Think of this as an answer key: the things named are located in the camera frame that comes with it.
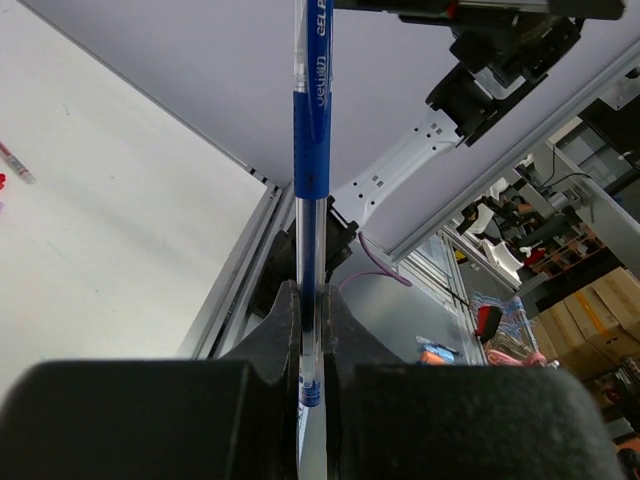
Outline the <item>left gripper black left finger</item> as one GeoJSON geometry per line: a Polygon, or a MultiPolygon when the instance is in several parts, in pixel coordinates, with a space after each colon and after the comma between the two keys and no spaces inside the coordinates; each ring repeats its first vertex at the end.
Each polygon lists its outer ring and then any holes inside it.
{"type": "Polygon", "coordinates": [[[51,361],[1,408],[5,479],[294,479],[300,307],[216,360],[51,361]]]}

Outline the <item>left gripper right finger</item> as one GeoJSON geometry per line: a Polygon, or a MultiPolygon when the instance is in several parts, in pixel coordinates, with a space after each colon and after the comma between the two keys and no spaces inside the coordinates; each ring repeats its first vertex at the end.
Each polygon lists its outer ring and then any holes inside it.
{"type": "Polygon", "coordinates": [[[331,479],[619,479],[599,410],[552,368],[402,361],[351,313],[323,302],[331,479]]]}

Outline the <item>red gel pen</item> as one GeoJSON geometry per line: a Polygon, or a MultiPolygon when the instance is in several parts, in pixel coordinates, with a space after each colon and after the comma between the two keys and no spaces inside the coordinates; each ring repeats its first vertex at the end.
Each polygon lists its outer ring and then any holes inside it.
{"type": "Polygon", "coordinates": [[[31,171],[11,152],[11,150],[3,142],[0,142],[0,151],[5,163],[24,183],[32,185],[36,182],[36,179],[31,171]]]}

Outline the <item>blue ballpoint pen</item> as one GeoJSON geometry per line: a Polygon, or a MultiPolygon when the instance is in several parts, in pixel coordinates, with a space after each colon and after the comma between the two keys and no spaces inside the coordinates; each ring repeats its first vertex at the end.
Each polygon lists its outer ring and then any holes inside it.
{"type": "Polygon", "coordinates": [[[294,3],[293,183],[295,269],[301,313],[298,449],[322,398],[321,326],[326,279],[332,119],[332,1],[294,3]]]}

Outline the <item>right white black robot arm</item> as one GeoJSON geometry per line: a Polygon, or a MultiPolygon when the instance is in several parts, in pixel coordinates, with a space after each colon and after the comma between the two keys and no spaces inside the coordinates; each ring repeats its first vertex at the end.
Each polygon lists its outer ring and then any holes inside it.
{"type": "Polygon", "coordinates": [[[294,20],[293,190],[296,216],[278,233],[250,303],[265,316],[283,282],[317,299],[383,201],[417,169],[472,145],[527,97],[579,41],[587,20],[615,21],[622,1],[299,1],[294,20]],[[426,100],[421,122],[347,185],[329,188],[336,10],[388,12],[448,28],[456,66],[426,100]]]}

